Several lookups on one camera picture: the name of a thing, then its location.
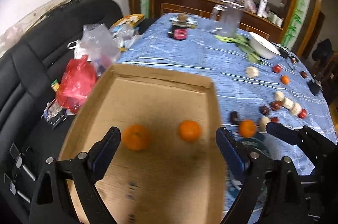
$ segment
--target white bottle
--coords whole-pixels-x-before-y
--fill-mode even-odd
[[[261,2],[259,3],[259,8],[258,8],[257,16],[259,16],[259,17],[263,16],[263,12],[265,11],[267,3],[268,3],[267,0],[261,0]]]

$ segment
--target white bowl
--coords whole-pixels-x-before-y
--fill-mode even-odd
[[[260,35],[249,32],[250,46],[258,53],[261,57],[265,59],[272,59],[276,55],[281,55],[279,50],[268,40]]]

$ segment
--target metal screw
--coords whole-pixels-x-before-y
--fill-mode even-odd
[[[292,160],[291,160],[290,157],[285,156],[285,157],[284,157],[284,161],[285,161],[286,163],[290,163]]]
[[[77,158],[78,159],[85,159],[87,157],[87,153],[86,152],[82,152],[82,153],[79,153],[77,155]]]
[[[49,157],[49,158],[46,159],[46,163],[47,163],[47,164],[50,164],[50,163],[52,163],[53,161],[54,161],[54,158],[52,158],[52,157]]]
[[[258,153],[256,153],[256,152],[252,152],[252,153],[250,153],[250,156],[251,156],[251,158],[253,158],[253,159],[257,159],[257,158],[259,158],[259,154],[258,154]]]

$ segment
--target white garlic bulb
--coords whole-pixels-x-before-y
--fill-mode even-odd
[[[266,124],[268,124],[269,122],[271,122],[271,119],[268,118],[267,116],[263,116],[260,120],[259,120],[259,127],[261,129],[262,132],[266,132]]]
[[[245,73],[249,78],[254,78],[259,75],[259,70],[256,67],[247,67]]]
[[[292,110],[290,111],[290,113],[293,115],[293,116],[297,116],[298,114],[300,114],[301,112],[301,106],[298,104],[298,103],[295,103],[293,105],[293,108]]]
[[[281,101],[281,102],[283,102],[285,98],[284,93],[282,93],[281,91],[276,91],[274,97],[276,101]]]
[[[283,107],[284,108],[287,108],[288,110],[291,110],[293,108],[293,101],[291,101],[290,99],[288,98],[284,98],[284,101],[283,101]]]

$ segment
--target cardboard box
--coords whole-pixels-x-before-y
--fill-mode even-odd
[[[201,139],[187,143],[177,127],[200,123]],[[96,184],[118,224],[219,224],[225,161],[215,143],[220,114],[210,78],[134,65],[105,72],[73,122],[59,160],[74,158],[100,141],[108,129],[132,124],[149,128],[147,150],[120,144],[104,179]],[[81,222],[88,223],[73,182],[70,193]]]

